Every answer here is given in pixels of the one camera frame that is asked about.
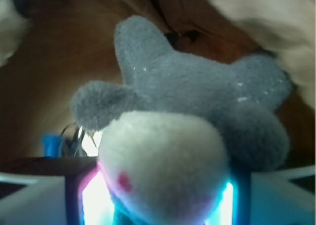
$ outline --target fuzzy fabric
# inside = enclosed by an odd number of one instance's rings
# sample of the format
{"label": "fuzzy fabric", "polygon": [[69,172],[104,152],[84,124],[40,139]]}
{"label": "fuzzy fabric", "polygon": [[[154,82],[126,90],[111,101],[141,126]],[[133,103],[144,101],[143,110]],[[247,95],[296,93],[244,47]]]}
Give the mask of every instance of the fuzzy fabric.
{"label": "fuzzy fabric", "polygon": [[293,85],[270,53],[231,65],[181,53],[140,16],[117,25],[115,50],[124,85],[90,82],[71,109],[86,129],[105,128],[100,167],[135,224],[202,224],[226,175],[221,148],[252,170],[284,163],[289,139],[273,112]]}
{"label": "fuzzy fabric", "polygon": [[284,163],[289,139],[273,111],[293,86],[269,53],[231,65],[180,53],[139,16],[118,25],[115,47],[125,85],[93,81],[80,88],[72,99],[78,124],[101,130],[131,110],[192,114],[217,127],[230,155],[253,169]]}
{"label": "fuzzy fabric", "polygon": [[98,159],[113,201],[136,224],[203,224],[228,178],[217,129],[179,113],[123,113],[104,129]]}

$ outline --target glowing light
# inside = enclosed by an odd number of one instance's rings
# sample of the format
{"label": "glowing light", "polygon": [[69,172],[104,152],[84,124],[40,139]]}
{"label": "glowing light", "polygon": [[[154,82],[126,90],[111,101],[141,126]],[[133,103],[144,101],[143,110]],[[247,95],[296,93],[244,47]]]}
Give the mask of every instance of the glowing light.
{"label": "glowing light", "polygon": [[82,149],[87,153],[89,157],[95,157],[99,154],[99,146],[102,138],[102,131],[97,131],[93,135],[93,140],[96,145],[94,145],[91,137],[85,134],[82,140]]}
{"label": "glowing light", "polygon": [[82,204],[85,225],[112,225],[114,204],[100,172],[83,189]]}
{"label": "glowing light", "polygon": [[232,225],[233,224],[234,186],[228,182],[223,192],[223,199],[212,213],[205,225]]}

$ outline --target led light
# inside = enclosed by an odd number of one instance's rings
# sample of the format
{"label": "led light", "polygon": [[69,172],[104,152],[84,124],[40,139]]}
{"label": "led light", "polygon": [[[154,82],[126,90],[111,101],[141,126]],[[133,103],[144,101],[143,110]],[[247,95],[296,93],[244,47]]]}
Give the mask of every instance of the led light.
{"label": "led light", "polygon": [[83,189],[82,205],[85,225],[112,225],[114,204],[100,172]]}
{"label": "led light", "polygon": [[205,225],[232,225],[233,224],[233,199],[234,199],[234,186],[228,182],[223,192],[223,198],[218,207]]}

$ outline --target plush ear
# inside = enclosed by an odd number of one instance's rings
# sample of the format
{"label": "plush ear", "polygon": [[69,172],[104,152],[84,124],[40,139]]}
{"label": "plush ear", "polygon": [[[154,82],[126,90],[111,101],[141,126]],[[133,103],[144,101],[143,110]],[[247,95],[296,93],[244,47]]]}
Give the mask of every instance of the plush ear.
{"label": "plush ear", "polygon": [[77,124],[87,130],[102,130],[123,112],[143,110],[144,104],[133,89],[92,81],[81,87],[71,100]]}
{"label": "plush ear", "polygon": [[150,62],[172,51],[158,27],[141,16],[131,16],[115,30],[115,52],[125,84],[133,83],[136,68],[150,67]]}
{"label": "plush ear", "polygon": [[294,85],[269,52],[253,52],[232,63],[236,88],[274,112],[292,93]]}

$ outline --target plush arm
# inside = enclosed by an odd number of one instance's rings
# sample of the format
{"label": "plush arm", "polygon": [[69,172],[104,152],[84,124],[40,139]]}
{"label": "plush arm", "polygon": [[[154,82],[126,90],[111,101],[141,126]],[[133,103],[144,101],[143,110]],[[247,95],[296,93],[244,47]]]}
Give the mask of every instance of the plush arm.
{"label": "plush arm", "polygon": [[75,121],[88,130],[102,130],[123,112],[143,107],[134,90],[102,81],[81,87],[71,100]]}
{"label": "plush arm", "polygon": [[219,128],[230,155],[255,170],[276,169],[287,158],[289,138],[284,127],[259,104],[237,104]]}

